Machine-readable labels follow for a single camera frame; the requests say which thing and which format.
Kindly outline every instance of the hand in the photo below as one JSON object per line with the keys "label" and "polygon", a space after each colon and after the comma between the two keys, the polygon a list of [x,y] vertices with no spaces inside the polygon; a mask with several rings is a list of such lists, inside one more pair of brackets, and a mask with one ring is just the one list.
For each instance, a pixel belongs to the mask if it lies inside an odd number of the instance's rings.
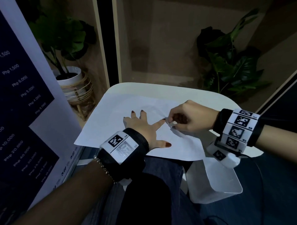
{"label": "hand", "polygon": [[127,123],[125,126],[126,128],[132,128],[144,136],[144,138],[149,143],[148,145],[150,150],[153,148],[171,147],[169,142],[157,140],[156,131],[165,123],[165,118],[154,123],[153,125],[149,125],[147,122],[146,112],[141,110],[140,118],[137,118],[136,113],[132,111],[131,118],[124,117],[124,121]]}
{"label": "hand", "polygon": [[188,100],[170,110],[168,122],[176,121],[175,128],[182,131],[211,130],[218,113],[219,111]]}

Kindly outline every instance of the artificial plant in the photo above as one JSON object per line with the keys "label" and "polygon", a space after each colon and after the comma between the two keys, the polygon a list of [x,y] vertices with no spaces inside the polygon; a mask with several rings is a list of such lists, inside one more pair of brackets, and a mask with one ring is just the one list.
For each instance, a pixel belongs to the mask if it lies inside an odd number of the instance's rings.
{"label": "artificial plant", "polygon": [[[89,44],[95,44],[94,27],[82,20],[75,20],[59,10],[42,10],[35,21],[29,22],[32,33],[40,42],[42,52],[60,72],[64,79],[68,75],[65,59],[75,61],[83,57]],[[62,64],[58,60],[57,51],[61,51]]]}
{"label": "artificial plant", "polygon": [[197,38],[199,56],[211,63],[211,70],[204,75],[205,89],[233,96],[269,84],[259,81],[264,70],[256,70],[260,50],[247,47],[237,53],[233,44],[243,27],[257,18],[258,12],[258,9],[250,11],[227,34],[212,27],[201,30]]}

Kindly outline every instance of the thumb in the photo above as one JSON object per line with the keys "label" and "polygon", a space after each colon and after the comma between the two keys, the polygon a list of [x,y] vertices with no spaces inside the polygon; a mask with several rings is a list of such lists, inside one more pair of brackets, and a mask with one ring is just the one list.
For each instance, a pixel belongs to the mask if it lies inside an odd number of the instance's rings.
{"label": "thumb", "polygon": [[171,147],[171,144],[169,142],[157,140],[153,148],[169,148],[169,147]]}
{"label": "thumb", "polygon": [[188,130],[188,125],[187,124],[178,123],[178,124],[174,125],[173,127],[175,127],[175,129],[180,130],[180,131],[187,131]]}

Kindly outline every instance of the white table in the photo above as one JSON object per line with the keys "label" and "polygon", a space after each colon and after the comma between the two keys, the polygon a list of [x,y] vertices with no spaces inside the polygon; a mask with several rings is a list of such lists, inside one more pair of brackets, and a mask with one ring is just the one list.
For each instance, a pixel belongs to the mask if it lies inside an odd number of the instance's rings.
{"label": "white table", "polygon": [[[224,108],[231,110],[240,108],[233,100],[219,93],[159,84],[120,83],[109,88],[106,93],[135,94],[151,98],[169,99],[177,101],[179,104],[190,99],[218,111]],[[213,130],[210,130],[210,132],[219,136],[219,134]],[[201,141],[203,141],[204,136],[205,135],[202,134],[202,136],[199,137]],[[263,152],[256,147],[247,147],[244,153],[250,157],[257,157],[263,154]]]}

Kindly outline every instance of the beige trim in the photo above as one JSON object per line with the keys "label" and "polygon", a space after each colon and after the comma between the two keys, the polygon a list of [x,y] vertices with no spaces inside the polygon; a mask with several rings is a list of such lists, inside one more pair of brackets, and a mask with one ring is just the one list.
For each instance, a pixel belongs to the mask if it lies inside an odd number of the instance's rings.
{"label": "beige trim", "polygon": [[[272,99],[273,98],[273,96],[275,96],[281,89],[282,89],[282,87],[283,86],[285,86],[288,82],[289,82],[289,80],[291,80],[295,75],[296,75],[296,73],[297,73],[297,70],[270,96],[270,98],[269,99],[267,99],[266,100],[266,102],[264,102],[264,104],[263,105],[261,105],[261,107],[256,111],[256,113],[258,113],[259,112],[259,110],[260,109],[262,109],[263,107],[264,107],[264,105],[265,104],[267,104],[267,102],[268,101],[270,101],[270,99]],[[263,113],[265,113],[280,97],[282,97],[283,95],[284,95],[284,93],[286,93],[295,83],[297,82],[297,80],[296,81],[294,81],[294,83],[293,84],[291,84],[273,103],[271,103],[270,104],[270,106],[268,106],[267,107],[267,109],[265,109],[262,113],[261,113],[261,115],[263,114]]]}
{"label": "beige trim", "polygon": [[104,68],[104,73],[105,73],[105,80],[106,80],[107,89],[109,89],[110,84],[109,84],[109,78],[108,78],[108,72],[107,72],[107,64],[106,64],[106,58],[105,58],[105,51],[104,51],[104,45],[103,45],[103,38],[102,38],[102,31],[101,31],[101,24],[100,24],[97,0],[93,0],[93,7],[94,7],[97,31],[98,31],[98,36],[99,36],[99,43],[100,43],[103,68]]}
{"label": "beige trim", "polygon": [[117,58],[117,63],[118,63],[119,83],[122,83],[119,23],[118,23],[118,11],[117,11],[117,2],[116,1],[117,0],[112,0],[112,11],[113,11],[114,36],[115,36],[115,40],[116,40],[116,58]]}

